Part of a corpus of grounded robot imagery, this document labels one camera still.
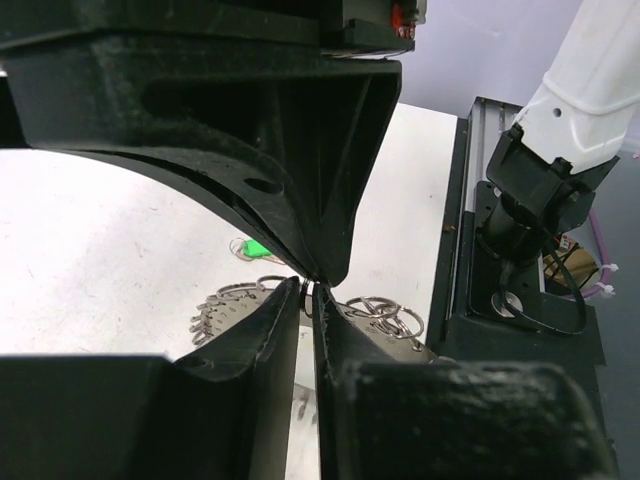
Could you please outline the green tag key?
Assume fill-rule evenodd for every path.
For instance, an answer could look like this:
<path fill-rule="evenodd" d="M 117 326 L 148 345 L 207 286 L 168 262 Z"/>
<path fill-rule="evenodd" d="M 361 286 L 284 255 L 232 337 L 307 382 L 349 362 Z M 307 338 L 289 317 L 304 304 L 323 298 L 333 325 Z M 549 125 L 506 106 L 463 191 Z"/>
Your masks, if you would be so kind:
<path fill-rule="evenodd" d="M 278 265 L 285 262 L 254 239 L 235 238 L 229 243 L 230 252 L 245 262 L 264 260 Z"/>

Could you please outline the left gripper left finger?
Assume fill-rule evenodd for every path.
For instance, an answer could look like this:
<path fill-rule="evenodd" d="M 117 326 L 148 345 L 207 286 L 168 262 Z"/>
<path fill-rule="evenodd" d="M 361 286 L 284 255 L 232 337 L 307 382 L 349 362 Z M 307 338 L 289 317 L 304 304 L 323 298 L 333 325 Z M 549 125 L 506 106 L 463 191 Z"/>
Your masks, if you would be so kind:
<path fill-rule="evenodd" d="M 300 283 L 182 358 L 1 360 L 5 479 L 281 479 Z"/>

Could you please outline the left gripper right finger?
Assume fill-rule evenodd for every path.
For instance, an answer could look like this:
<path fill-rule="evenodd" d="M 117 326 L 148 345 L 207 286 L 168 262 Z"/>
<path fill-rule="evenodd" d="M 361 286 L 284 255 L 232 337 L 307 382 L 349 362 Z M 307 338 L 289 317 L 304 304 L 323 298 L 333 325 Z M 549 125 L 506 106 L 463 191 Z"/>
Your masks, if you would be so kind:
<path fill-rule="evenodd" d="M 614 479 L 585 393 L 522 362 L 399 362 L 312 293 L 324 479 Z"/>

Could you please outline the metal disc with keyrings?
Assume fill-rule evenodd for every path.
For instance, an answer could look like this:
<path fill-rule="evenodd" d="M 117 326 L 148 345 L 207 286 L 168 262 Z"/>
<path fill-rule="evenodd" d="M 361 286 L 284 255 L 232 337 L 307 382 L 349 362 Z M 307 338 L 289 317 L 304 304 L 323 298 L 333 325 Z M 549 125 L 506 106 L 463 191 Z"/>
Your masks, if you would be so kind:
<path fill-rule="evenodd" d="M 201 347 L 242 321 L 261 306 L 285 278 L 262 276 L 252 282 L 229 284 L 197 306 L 190 319 L 192 343 Z M 385 297 L 354 297 L 338 306 L 350 325 L 362 332 L 378 348 L 399 361 L 449 362 L 427 348 L 419 337 L 425 322 L 413 310 Z"/>

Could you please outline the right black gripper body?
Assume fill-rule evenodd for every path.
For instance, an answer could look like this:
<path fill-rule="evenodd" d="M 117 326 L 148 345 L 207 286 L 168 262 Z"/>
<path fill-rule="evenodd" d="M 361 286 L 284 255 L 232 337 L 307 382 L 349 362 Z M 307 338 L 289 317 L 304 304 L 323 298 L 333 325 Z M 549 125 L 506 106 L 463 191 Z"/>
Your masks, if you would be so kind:
<path fill-rule="evenodd" d="M 105 36 L 283 47 L 320 58 L 414 50 L 425 1 L 4 1 L 1 53 Z"/>

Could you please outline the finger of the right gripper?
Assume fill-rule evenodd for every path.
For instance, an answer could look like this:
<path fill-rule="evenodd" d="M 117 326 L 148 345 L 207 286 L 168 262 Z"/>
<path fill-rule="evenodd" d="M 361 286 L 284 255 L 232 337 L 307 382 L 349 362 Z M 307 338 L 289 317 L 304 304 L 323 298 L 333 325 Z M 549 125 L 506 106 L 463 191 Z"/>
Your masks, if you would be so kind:
<path fill-rule="evenodd" d="M 335 61 L 336 75 L 278 87 L 281 194 L 269 227 L 295 269 L 336 286 L 346 277 L 355 213 L 401 90 L 396 61 Z"/>
<path fill-rule="evenodd" d="M 185 71 L 162 66 L 163 58 L 154 39 L 99 39 L 9 54 L 9 96 L 26 144 L 163 183 L 256 237 L 297 272 L 317 275 L 288 170 L 197 120 L 152 112 L 152 86 L 177 85 Z"/>

